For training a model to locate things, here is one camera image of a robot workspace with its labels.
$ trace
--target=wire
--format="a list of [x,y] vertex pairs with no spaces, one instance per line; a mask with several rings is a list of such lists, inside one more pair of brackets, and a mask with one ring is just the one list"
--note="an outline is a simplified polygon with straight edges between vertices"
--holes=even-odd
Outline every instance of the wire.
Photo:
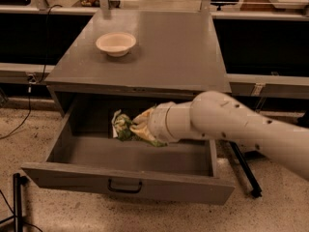
[[9,136],[11,136],[15,131],[17,131],[25,122],[26,120],[29,118],[30,116],[30,113],[31,113],[31,99],[30,99],[30,95],[31,95],[31,84],[29,86],[29,89],[28,89],[28,114],[26,115],[26,117],[23,119],[23,121],[19,124],[19,126],[17,126],[14,130],[12,130],[9,134],[5,135],[5,136],[1,136],[0,137],[0,140],[1,139],[5,139]]
[[6,202],[7,206],[9,207],[10,211],[11,211],[12,213],[14,213],[12,207],[10,206],[8,200],[6,199],[6,197],[5,197],[5,195],[3,194],[3,192],[2,192],[1,189],[0,189],[0,193],[1,193],[1,195],[2,195],[2,197],[3,197],[3,199],[4,199],[4,201]]
[[39,231],[41,231],[42,232],[42,230],[38,227],[38,226],[36,226],[36,225],[34,225],[34,224],[31,224],[31,223],[29,223],[29,222],[26,222],[26,221],[22,221],[23,223],[25,223],[26,225],[29,225],[29,226],[32,226],[32,227],[34,227],[34,228],[36,228],[36,229],[38,229]]
[[[1,193],[1,195],[2,195],[2,197],[3,197],[3,199],[4,199],[4,201],[6,202],[7,206],[9,207],[10,211],[12,212],[12,214],[14,215],[14,217],[16,218],[16,215],[14,214],[14,211],[13,211],[12,207],[10,206],[10,204],[9,204],[9,202],[8,202],[8,200],[7,200],[7,198],[6,198],[6,196],[3,194],[3,192],[2,192],[1,189],[0,189],[0,193]],[[41,230],[38,226],[36,226],[36,225],[34,225],[34,224],[31,224],[31,223],[29,223],[29,222],[27,222],[27,221],[24,221],[24,220],[22,221],[22,223],[24,223],[24,224],[26,224],[26,225],[29,225],[29,226],[32,226],[32,227],[34,227],[34,228],[36,228],[36,229],[38,229],[39,231],[42,232],[42,230]]]
[[45,21],[45,26],[46,26],[46,53],[45,53],[45,60],[44,60],[44,67],[42,69],[42,77],[41,79],[37,82],[37,84],[40,84],[44,80],[45,76],[45,71],[46,71],[46,65],[47,65],[47,58],[48,58],[48,53],[49,53],[49,16],[51,14],[51,10],[55,7],[62,7],[62,5],[56,4],[51,7],[49,7],[49,10],[47,12],[47,17]]

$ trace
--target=workbench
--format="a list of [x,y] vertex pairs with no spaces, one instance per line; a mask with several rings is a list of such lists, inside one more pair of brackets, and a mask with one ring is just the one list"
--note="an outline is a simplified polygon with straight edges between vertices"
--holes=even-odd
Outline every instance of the workbench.
[[[118,31],[137,39],[130,53],[99,52],[97,38]],[[213,140],[156,148],[111,136],[118,109],[136,116],[206,90],[231,92],[209,13],[98,11],[45,82],[64,119],[46,161],[22,165],[39,187],[209,204],[231,195]]]

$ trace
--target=bowl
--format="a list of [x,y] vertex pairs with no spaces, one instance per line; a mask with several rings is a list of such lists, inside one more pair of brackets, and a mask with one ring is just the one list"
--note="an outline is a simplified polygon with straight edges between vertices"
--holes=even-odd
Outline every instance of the bowl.
[[125,56],[135,44],[135,37],[125,32],[108,33],[96,41],[97,48],[112,57]]

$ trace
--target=tripod leg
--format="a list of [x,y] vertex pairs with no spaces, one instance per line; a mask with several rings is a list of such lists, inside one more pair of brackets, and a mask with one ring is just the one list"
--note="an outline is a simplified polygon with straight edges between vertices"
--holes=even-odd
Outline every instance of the tripod leg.
[[5,219],[3,219],[3,220],[0,220],[0,224],[1,224],[1,223],[5,223],[6,221],[11,220],[11,219],[13,219],[13,218],[14,218],[14,216],[10,216],[10,217],[7,217],[7,218],[5,218]]
[[14,174],[14,232],[22,232],[21,185],[22,177],[18,173]]
[[230,142],[230,145],[236,155],[236,157],[238,158],[239,160],[239,163],[245,173],[245,175],[247,176],[253,190],[251,191],[251,194],[254,196],[254,197],[261,197],[261,188],[260,188],[260,185],[259,183],[257,182],[257,180],[255,179],[250,167],[248,166],[247,162],[245,161],[241,151],[239,150],[239,147],[236,143],[234,142]]

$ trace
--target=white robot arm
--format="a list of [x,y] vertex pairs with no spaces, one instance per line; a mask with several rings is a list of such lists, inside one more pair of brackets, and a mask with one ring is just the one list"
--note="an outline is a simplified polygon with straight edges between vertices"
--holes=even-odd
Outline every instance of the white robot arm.
[[148,129],[162,142],[213,138],[252,147],[309,181],[308,129],[262,116],[219,92],[160,104],[150,115]]

